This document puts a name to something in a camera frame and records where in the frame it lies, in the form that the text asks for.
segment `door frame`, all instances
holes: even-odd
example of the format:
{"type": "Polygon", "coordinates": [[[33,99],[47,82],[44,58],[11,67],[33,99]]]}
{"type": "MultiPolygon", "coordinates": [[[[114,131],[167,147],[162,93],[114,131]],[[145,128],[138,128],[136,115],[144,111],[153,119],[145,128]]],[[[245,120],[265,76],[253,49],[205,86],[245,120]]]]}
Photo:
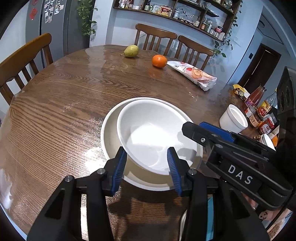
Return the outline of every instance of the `door frame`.
{"type": "Polygon", "coordinates": [[[257,65],[259,64],[261,58],[262,58],[262,54],[264,53],[264,51],[267,50],[268,52],[272,53],[273,55],[277,56],[277,62],[276,62],[276,66],[279,63],[279,60],[281,58],[281,54],[276,52],[275,50],[273,50],[272,48],[264,45],[264,44],[260,44],[259,48],[256,52],[256,54],[254,55],[250,65],[248,66],[247,70],[245,71],[245,73],[243,74],[242,78],[240,79],[240,81],[238,82],[238,85],[244,87],[245,84],[248,82],[249,79],[247,79],[247,76],[251,76],[252,73],[255,71],[257,65]]]}

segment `table surface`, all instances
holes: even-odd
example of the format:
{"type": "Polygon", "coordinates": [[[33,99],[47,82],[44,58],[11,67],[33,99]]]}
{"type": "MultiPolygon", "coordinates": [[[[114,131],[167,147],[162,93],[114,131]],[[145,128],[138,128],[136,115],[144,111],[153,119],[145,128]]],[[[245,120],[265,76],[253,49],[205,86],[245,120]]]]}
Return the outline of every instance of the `table surface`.
{"type": "MultiPolygon", "coordinates": [[[[125,47],[96,46],[72,53],[38,73],[13,98],[0,128],[0,202],[28,233],[64,176],[84,177],[104,166],[100,131],[106,114],[134,97],[154,97],[183,110],[194,123],[218,126],[231,103],[241,106],[232,87],[217,81],[209,91],[171,67],[154,68],[154,51],[120,56],[125,47]]],[[[242,132],[253,136],[248,127],[242,132]]],[[[214,173],[204,164],[200,171],[214,173]]],[[[107,198],[116,240],[178,240],[187,198],[174,190],[153,192],[122,180],[107,198]]],[[[82,213],[86,215],[83,202],[82,213]]],[[[86,238],[86,223],[82,222],[86,238]]]]}

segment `doorway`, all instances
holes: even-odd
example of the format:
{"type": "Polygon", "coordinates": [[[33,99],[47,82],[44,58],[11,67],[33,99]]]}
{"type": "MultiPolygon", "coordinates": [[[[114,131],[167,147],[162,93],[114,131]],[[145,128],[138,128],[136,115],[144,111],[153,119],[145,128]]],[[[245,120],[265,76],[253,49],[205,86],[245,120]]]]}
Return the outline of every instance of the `doorway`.
{"type": "Polygon", "coordinates": [[[264,86],[280,58],[281,54],[264,44],[260,44],[253,60],[238,84],[249,93],[252,93],[259,85],[264,86]]]}

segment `plastic bag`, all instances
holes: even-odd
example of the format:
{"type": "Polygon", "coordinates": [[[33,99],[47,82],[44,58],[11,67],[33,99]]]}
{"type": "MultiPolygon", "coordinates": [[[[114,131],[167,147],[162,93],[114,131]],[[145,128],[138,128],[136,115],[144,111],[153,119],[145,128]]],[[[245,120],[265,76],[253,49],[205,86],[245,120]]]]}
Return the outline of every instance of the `plastic bag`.
{"type": "Polygon", "coordinates": [[[168,61],[168,65],[190,79],[194,84],[200,86],[203,91],[213,88],[216,84],[216,77],[213,77],[188,63],[168,61]]]}

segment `wall shelf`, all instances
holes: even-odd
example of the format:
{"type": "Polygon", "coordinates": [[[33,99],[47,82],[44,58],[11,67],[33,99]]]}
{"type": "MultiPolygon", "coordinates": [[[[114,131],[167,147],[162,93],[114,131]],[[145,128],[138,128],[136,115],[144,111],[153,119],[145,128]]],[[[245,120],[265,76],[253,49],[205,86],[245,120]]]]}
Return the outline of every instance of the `wall shelf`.
{"type": "Polygon", "coordinates": [[[158,16],[158,17],[161,17],[161,18],[166,18],[166,19],[172,20],[172,21],[174,21],[174,22],[181,23],[181,24],[183,24],[183,25],[186,25],[186,26],[188,26],[188,27],[191,27],[191,28],[193,28],[193,29],[195,29],[195,30],[197,30],[197,31],[199,31],[199,32],[202,32],[203,34],[208,35],[209,37],[213,38],[213,39],[216,40],[216,41],[221,41],[221,40],[219,40],[218,38],[214,37],[213,35],[207,33],[206,31],[201,30],[201,29],[199,29],[198,27],[195,27],[195,26],[193,26],[193,25],[191,25],[191,24],[189,24],[189,23],[182,22],[182,21],[180,21],[180,20],[178,20],[178,19],[174,19],[174,18],[171,18],[171,17],[167,17],[167,16],[164,16],[164,15],[160,15],[160,14],[153,13],[153,12],[149,12],[149,11],[143,11],[143,10],[137,10],[137,9],[128,9],[128,8],[121,8],[121,7],[113,7],[113,8],[114,8],[114,9],[118,9],[118,10],[123,10],[123,11],[141,12],[141,13],[146,13],[146,14],[150,14],[150,15],[158,16]]]}
{"type": "MultiPolygon", "coordinates": [[[[183,25],[186,25],[190,28],[193,28],[207,36],[209,36],[210,38],[218,41],[218,42],[221,42],[221,40],[219,40],[218,38],[214,37],[213,35],[207,33],[206,31],[204,30],[201,30],[200,27],[201,27],[201,23],[204,22],[204,19],[206,18],[206,15],[210,16],[210,17],[213,17],[213,18],[216,18],[216,17],[219,17],[218,15],[210,12],[209,10],[207,9],[204,9],[203,7],[200,6],[200,2],[201,0],[196,0],[196,3],[192,2],[192,1],[188,1],[188,0],[173,0],[175,2],[173,8],[172,8],[172,14],[170,17],[168,16],[164,16],[164,15],[160,15],[160,14],[157,14],[157,13],[153,13],[153,12],[149,12],[149,11],[144,11],[144,8],[145,8],[145,5],[147,3],[148,0],[144,0],[143,4],[142,4],[142,8],[137,10],[137,9],[129,9],[129,8],[120,8],[119,7],[119,1],[118,0],[113,0],[113,8],[114,9],[117,9],[117,10],[122,10],[122,11],[131,11],[131,12],[139,12],[139,13],[145,13],[145,14],[150,14],[150,15],[154,15],[154,16],[158,16],[158,17],[161,17],[161,18],[166,18],[166,19],[169,19],[169,20],[172,20],[174,22],[177,22],[177,23],[180,23],[180,24],[183,24],[183,25]],[[181,3],[181,4],[184,4],[186,6],[189,6],[191,8],[194,8],[198,11],[200,11],[200,17],[201,17],[201,21],[200,21],[200,25],[199,27],[195,27],[189,23],[186,23],[186,22],[182,22],[178,19],[174,19],[173,18],[173,13],[176,9],[176,6],[178,3],[181,3]]],[[[237,11],[240,7],[240,3],[241,3],[241,0],[232,0],[232,11],[230,11],[229,9],[225,8],[223,6],[225,0],[221,0],[221,3],[218,3],[216,2],[215,0],[205,0],[206,2],[209,2],[211,3],[214,7],[218,8],[219,10],[223,11],[224,13],[227,14],[227,17],[224,21],[224,24],[223,24],[223,29],[222,29],[222,32],[225,33],[225,35],[228,34],[231,26],[232,26],[232,23],[233,23],[233,20],[234,20],[234,17],[235,15],[237,14],[237,11]]]]}

